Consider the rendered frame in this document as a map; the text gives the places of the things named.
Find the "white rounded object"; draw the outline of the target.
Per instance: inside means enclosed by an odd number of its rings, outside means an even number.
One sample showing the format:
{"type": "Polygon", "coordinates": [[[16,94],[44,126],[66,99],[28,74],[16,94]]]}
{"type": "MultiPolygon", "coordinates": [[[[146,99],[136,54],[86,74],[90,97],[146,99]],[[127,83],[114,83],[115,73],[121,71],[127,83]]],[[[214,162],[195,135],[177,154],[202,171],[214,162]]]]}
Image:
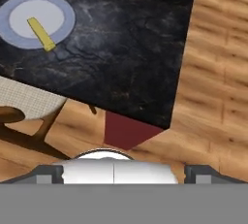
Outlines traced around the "white rounded object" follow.
{"type": "Polygon", "coordinates": [[[65,184],[177,184],[170,165],[135,160],[110,148],[91,149],[63,161],[65,184]]]}

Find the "yellow butter stick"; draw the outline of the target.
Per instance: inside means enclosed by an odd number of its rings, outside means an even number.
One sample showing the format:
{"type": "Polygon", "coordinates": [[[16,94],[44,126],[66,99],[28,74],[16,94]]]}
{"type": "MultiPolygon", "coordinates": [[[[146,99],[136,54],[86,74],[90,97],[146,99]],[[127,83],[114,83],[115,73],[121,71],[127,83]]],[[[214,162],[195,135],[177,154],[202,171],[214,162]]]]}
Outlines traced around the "yellow butter stick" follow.
{"type": "Polygon", "coordinates": [[[49,37],[48,33],[39,21],[37,21],[34,17],[30,17],[27,19],[27,22],[43,45],[45,51],[51,51],[56,47],[55,42],[53,42],[53,40],[49,37]]]}

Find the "wooden chair with woven seat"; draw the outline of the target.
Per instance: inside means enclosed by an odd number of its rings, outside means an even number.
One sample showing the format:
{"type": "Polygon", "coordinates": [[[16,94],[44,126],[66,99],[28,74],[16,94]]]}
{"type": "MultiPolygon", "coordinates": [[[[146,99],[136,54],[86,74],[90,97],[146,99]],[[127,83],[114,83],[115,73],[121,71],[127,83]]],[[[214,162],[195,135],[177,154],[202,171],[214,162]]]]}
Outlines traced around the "wooden chair with woven seat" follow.
{"type": "Polygon", "coordinates": [[[57,159],[70,157],[45,142],[46,135],[67,101],[66,97],[0,76],[0,140],[35,150],[57,159]],[[8,124],[41,119],[33,135],[23,134],[8,124]]]}

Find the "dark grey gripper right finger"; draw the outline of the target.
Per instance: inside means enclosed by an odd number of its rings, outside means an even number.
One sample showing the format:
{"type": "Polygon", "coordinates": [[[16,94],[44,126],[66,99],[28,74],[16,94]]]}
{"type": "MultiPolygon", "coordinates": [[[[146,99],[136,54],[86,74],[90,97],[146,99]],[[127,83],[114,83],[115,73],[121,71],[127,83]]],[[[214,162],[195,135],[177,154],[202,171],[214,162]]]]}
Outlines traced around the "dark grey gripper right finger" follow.
{"type": "Polygon", "coordinates": [[[186,184],[232,184],[243,183],[243,180],[224,176],[208,165],[186,165],[184,167],[186,184]]]}

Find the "blue rimmed white plate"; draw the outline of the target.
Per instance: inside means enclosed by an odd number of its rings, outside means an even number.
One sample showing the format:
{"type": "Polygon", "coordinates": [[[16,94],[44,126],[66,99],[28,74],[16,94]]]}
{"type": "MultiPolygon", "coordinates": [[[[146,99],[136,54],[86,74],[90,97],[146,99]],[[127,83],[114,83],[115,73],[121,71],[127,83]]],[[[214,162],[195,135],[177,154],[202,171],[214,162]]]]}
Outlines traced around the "blue rimmed white plate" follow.
{"type": "Polygon", "coordinates": [[[42,48],[28,23],[31,17],[56,44],[65,40],[76,24],[75,11],[65,0],[8,0],[0,6],[0,37],[16,48],[42,48]]]}

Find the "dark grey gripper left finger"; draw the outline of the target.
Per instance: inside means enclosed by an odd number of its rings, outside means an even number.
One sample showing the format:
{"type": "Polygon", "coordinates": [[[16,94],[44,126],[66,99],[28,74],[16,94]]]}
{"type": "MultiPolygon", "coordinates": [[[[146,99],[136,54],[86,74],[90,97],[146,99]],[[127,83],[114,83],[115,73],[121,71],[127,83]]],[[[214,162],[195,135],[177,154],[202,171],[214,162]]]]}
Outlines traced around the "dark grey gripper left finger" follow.
{"type": "Polygon", "coordinates": [[[4,184],[63,184],[61,165],[40,165],[26,175],[4,181],[4,184]]]}

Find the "dark red table base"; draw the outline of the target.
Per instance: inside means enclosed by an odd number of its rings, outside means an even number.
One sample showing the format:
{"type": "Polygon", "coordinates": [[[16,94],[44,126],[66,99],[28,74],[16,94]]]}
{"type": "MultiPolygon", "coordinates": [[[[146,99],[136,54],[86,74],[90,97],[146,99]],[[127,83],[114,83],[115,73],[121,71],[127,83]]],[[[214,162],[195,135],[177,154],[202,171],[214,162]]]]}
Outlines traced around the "dark red table base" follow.
{"type": "Polygon", "coordinates": [[[104,143],[124,150],[142,144],[163,129],[113,112],[106,112],[104,143]]]}

